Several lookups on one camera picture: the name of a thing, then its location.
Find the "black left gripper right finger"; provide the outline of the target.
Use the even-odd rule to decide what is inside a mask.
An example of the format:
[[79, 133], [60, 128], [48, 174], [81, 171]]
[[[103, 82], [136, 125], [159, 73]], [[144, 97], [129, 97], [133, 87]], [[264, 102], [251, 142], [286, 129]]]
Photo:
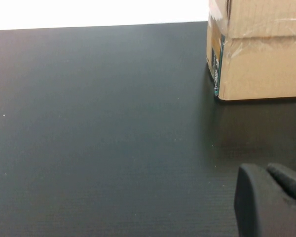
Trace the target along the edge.
[[286, 194], [296, 200], [296, 171], [279, 163], [270, 163], [267, 172]]

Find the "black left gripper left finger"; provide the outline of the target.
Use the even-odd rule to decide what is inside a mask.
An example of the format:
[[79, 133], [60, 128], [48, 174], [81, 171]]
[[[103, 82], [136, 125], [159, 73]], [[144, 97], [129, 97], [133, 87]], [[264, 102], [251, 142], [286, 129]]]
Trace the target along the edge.
[[234, 211], [241, 237], [296, 237], [296, 200], [256, 164], [240, 165]]

